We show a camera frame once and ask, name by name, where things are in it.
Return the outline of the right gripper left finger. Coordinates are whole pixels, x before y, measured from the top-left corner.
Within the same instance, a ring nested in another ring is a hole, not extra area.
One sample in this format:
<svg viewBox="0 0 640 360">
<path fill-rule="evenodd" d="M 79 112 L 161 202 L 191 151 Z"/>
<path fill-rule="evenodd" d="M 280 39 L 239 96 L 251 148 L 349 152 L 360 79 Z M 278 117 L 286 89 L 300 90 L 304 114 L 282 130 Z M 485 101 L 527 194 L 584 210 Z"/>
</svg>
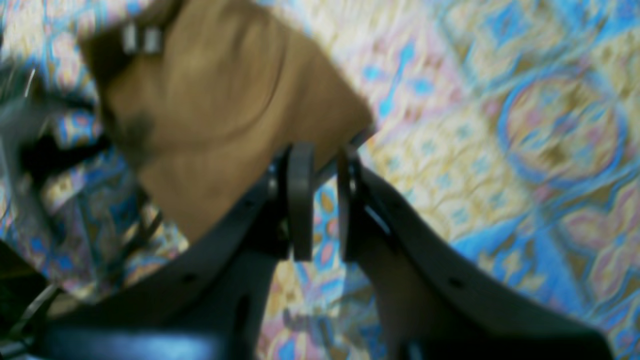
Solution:
<svg viewBox="0 0 640 360">
<path fill-rule="evenodd" d="M 184 253 L 104 301 L 48 323 L 45 360 L 252 360 L 275 268 L 313 257 L 314 148 L 288 146 Z"/>
</svg>

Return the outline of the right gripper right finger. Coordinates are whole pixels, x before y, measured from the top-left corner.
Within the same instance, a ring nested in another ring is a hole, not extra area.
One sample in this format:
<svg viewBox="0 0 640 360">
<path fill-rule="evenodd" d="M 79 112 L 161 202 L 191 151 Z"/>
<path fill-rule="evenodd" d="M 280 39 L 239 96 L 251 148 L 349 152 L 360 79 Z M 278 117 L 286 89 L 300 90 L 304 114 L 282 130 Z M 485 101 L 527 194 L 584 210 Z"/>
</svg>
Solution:
<svg viewBox="0 0 640 360">
<path fill-rule="evenodd" d="M 393 186 L 343 147 L 342 258 L 375 292 L 391 360 L 611 360 L 596 329 L 527 299 L 441 239 Z"/>
</svg>

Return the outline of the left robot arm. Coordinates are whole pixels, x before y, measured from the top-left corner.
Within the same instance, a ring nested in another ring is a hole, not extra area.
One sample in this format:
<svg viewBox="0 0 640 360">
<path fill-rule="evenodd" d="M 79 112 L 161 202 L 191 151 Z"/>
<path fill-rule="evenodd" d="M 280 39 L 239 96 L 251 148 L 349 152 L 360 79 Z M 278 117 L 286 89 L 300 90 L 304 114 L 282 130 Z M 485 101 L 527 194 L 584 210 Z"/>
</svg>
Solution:
<svg viewBox="0 0 640 360">
<path fill-rule="evenodd" d="M 1 64 L 1 173 L 7 182 L 18 185 L 26 179 L 43 185 L 47 178 L 109 149 L 112 142 L 105 135 L 71 148 L 55 139 L 58 120 L 92 109 L 87 101 L 45 89 L 36 68 Z"/>
</svg>

